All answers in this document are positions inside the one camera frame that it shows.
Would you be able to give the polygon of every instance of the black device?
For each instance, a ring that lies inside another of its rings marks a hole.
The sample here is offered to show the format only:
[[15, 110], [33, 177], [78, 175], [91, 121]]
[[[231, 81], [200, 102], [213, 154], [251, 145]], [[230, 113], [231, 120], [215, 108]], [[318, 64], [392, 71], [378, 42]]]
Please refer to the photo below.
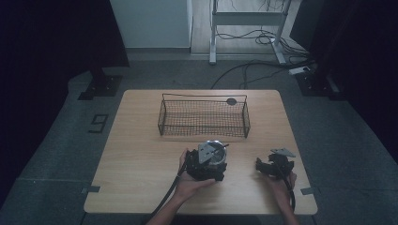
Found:
[[[217, 158], [222, 154], [216, 154], [213, 157]], [[188, 151], [185, 161], [187, 163], [187, 173], [195, 180], [202, 181], [214, 178], [216, 181], [222, 181], [224, 178], [223, 172], [226, 170], [227, 164], [224, 162], [213, 164], [211, 163], [211, 159], [200, 163], [198, 150], [193, 149], [191, 152]]]
[[274, 176], [277, 180], [283, 179], [290, 194], [292, 208], [293, 210], [295, 210], [295, 193], [293, 192], [293, 187], [290, 184], [290, 181], [288, 181], [286, 178], [287, 176], [289, 176], [289, 174], [293, 170], [293, 167], [295, 166], [295, 162], [289, 161], [287, 157], [294, 158], [295, 155], [293, 155], [291, 152], [289, 152], [289, 150], [285, 148], [271, 149], [271, 152], [273, 153], [268, 156], [268, 160], [271, 163], [264, 163], [260, 158], [257, 158], [257, 160], [255, 161], [255, 169], [261, 173]]
[[275, 176], [277, 180], [283, 179], [288, 176], [295, 166], [294, 161], [289, 161], [287, 156], [273, 153], [268, 156], [268, 160], [271, 164], [264, 163], [260, 158], [257, 158], [255, 162], [255, 169], [261, 173]]

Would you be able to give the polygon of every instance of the white wall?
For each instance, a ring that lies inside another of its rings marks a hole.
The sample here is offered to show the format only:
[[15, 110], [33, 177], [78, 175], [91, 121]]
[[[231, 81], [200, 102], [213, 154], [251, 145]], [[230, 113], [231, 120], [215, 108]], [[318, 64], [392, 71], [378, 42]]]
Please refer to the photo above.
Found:
[[189, 48], [191, 0], [111, 0], [126, 48]]

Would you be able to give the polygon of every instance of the wooden table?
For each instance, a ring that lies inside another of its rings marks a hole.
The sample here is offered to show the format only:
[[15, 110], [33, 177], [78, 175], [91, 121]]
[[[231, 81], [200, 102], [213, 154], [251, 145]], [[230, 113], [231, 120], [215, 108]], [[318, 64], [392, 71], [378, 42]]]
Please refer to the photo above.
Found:
[[[247, 139], [234, 137], [164, 137], [157, 127], [162, 94], [247, 95], [251, 130]], [[279, 211], [254, 166], [268, 161], [272, 148], [287, 148], [297, 157], [293, 171], [296, 214], [317, 211], [299, 150], [279, 92], [274, 90], [129, 90], [121, 100], [102, 153], [84, 210], [88, 213], [151, 213], [172, 185], [183, 150], [197, 149], [207, 139], [229, 143], [225, 177], [201, 189], [180, 214], [278, 214]]]

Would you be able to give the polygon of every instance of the power strip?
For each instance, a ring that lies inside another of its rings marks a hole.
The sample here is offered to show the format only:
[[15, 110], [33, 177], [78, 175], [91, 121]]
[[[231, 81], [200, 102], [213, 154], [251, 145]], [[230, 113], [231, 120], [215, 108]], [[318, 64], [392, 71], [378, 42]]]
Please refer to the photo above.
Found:
[[297, 68], [289, 69], [289, 74], [294, 76], [296, 74], [309, 72], [309, 71], [310, 71], [310, 69], [308, 67], [297, 67]]

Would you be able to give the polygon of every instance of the human hand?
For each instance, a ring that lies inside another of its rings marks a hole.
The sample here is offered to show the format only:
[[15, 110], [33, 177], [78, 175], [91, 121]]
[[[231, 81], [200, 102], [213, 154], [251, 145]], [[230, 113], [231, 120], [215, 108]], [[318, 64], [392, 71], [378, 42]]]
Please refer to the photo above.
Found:
[[[182, 165], [185, 162], [185, 156], [187, 154], [188, 148], [184, 150], [181, 157], [179, 158], [179, 169], [181, 169]], [[181, 203], [188, 200], [192, 197], [200, 188], [205, 188], [216, 183], [215, 179], [208, 179], [204, 181], [196, 181], [193, 179], [186, 171], [184, 171], [179, 178], [179, 181], [176, 185], [176, 191], [173, 195], [173, 198], [176, 198]]]
[[[284, 183], [283, 179], [277, 180], [273, 176], [269, 176], [266, 174], [263, 174], [266, 183], [269, 185], [271, 188], [271, 192], [279, 206], [279, 208], [283, 211], [286, 209], [286, 207], [290, 208], [290, 194], [287, 189], [286, 184]], [[296, 184], [296, 179], [297, 175], [293, 172], [291, 172], [287, 177], [287, 181], [290, 183], [290, 186], [292, 189], [295, 187]]]

